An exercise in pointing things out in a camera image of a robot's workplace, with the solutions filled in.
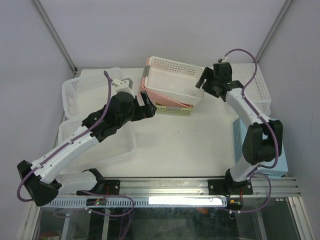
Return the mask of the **blue perforated basket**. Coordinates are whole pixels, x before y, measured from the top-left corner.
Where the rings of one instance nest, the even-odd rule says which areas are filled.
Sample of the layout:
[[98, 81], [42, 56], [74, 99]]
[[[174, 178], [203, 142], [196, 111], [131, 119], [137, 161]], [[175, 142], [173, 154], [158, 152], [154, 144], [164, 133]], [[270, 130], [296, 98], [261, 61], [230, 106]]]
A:
[[[238, 117], [233, 123], [233, 144], [235, 163], [238, 163], [243, 156], [242, 146], [247, 133], [247, 128], [243, 121]], [[278, 157], [277, 165], [274, 168], [261, 167], [257, 172], [268, 175], [270, 179], [279, 179], [287, 174], [288, 164], [285, 154], [284, 145], [281, 147], [281, 154]]]

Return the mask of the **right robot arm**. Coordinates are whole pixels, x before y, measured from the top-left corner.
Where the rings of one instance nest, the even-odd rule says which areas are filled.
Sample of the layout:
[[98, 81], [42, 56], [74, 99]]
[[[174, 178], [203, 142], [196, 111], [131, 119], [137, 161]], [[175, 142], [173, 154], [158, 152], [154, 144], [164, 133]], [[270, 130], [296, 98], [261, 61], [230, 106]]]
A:
[[247, 132], [242, 144], [240, 160], [225, 172], [223, 180], [209, 180], [211, 195], [251, 195], [248, 189], [254, 174], [265, 163], [278, 163], [282, 153], [283, 124], [272, 120], [245, 95], [245, 86], [232, 79], [232, 66], [228, 62], [218, 62], [212, 68], [205, 67], [196, 88], [222, 99], [237, 113]]

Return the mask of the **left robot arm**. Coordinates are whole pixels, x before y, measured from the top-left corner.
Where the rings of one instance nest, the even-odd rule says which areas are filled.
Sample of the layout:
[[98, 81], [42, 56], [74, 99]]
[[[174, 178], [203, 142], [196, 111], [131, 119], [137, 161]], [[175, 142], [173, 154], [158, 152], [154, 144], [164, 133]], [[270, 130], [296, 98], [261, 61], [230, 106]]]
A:
[[90, 113], [61, 145], [33, 162], [21, 161], [17, 165], [21, 178], [19, 187], [25, 187], [31, 201], [41, 207], [62, 193], [105, 194], [106, 180], [96, 168], [75, 174], [61, 174], [61, 171], [84, 152], [114, 135], [128, 122], [152, 118], [156, 113], [156, 106], [146, 91], [141, 91], [140, 95], [143, 106], [139, 105], [136, 96], [125, 91], [109, 96], [103, 108]]

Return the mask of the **cream white perforated basket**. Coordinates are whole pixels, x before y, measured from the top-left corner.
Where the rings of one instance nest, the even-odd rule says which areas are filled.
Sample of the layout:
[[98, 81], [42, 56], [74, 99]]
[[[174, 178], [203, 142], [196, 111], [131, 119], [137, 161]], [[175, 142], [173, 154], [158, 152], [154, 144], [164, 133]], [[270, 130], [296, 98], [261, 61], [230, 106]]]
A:
[[203, 70], [200, 66], [152, 56], [144, 87], [168, 99], [195, 106], [204, 97], [204, 91], [196, 87]]

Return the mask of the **pink perforated basket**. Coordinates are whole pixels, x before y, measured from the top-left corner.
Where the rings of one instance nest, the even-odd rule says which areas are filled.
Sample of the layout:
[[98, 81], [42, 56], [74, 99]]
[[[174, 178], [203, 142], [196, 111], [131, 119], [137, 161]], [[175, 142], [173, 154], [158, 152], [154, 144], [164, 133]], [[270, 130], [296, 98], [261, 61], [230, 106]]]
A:
[[176, 100], [170, 99], [168, 97], [162, 96], [158, 93], [155, 93], [151, 90], [147, 90], [145, 87], [145, 80], [147, 77], [147, 73], [149, 72], [150, 69], [150, 58], [148, 58], [146, 60], [146, 64], [145, 67], [143, 69], [143, 73], [142, 73], [142, 77], [141, 77], [141, 83], [140, 83], [140, 87], [139, 87], [139, 91], [146, 91], [148, 97], [150, 98], [150, 100], [157, 105], [162, 105], [162, 106], [167, 106], [167, 107], [173, 107], [173, 108], [186, 108], [186, 109], [192, 109], [193, 106], [192, 105], [188, 105], [188, 104], [184, 104], [181, 102], [178, 102]]

